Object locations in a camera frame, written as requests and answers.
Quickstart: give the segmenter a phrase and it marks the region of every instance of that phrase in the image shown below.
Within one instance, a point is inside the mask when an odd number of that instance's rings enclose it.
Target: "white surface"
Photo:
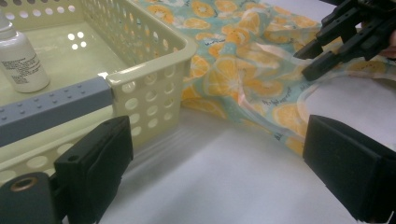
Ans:
[[[272,136],[183,108],[175,130],[135,155],[101,223],[356,221]]]
[[[292,13],[306,16],[314,21],[321,21],[335,8],[335,6],[319,0],[262,0],[262,2],[283,7]]]
[[[337,77],[306,100],[308,111],[337,119],[377,142],[396,146],[396,89],[393,81]]]

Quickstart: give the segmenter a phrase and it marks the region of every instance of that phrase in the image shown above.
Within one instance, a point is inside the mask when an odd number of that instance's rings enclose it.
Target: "white bottle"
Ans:
[[[0,68],[15,91],[39,91],[50,83],[29,39],[0,10]]]

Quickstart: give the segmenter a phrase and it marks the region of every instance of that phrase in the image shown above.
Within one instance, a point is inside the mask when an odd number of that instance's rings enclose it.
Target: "cream basket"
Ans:
[[[128,0],[0,0],[0,8],[29,37],[51,78],[43,91],[21,94],[0,74],[0,107],[98,75],[113,98],[108,107],[0,147],[0,185],[30,172],[52,175],[53,162],[106,119],[130,116],[135,148],[177,125],[196,45],[174,28]]]

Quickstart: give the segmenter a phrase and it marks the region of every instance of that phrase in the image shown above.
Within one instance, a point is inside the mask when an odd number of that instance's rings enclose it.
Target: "bottle label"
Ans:
[[[16,84],[29,83],[26,77],[35,74],[41,66],[37,54],[31,59],[21,58],[15,61],[1,63],[7,70],[14,71],[11,77]]]

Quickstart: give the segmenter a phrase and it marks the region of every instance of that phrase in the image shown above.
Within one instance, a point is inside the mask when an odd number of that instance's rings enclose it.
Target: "fabric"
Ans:
[[[199,45],[184,77],[182,105],[254,125],[302,154],[307,128],[304,99],[325,79],[355,75],[393,79],[385,58],[338,65],[315,82],[293,54],[320,24],[260,0],[135,0]],[[328,48],[340,45],[335,41]]]

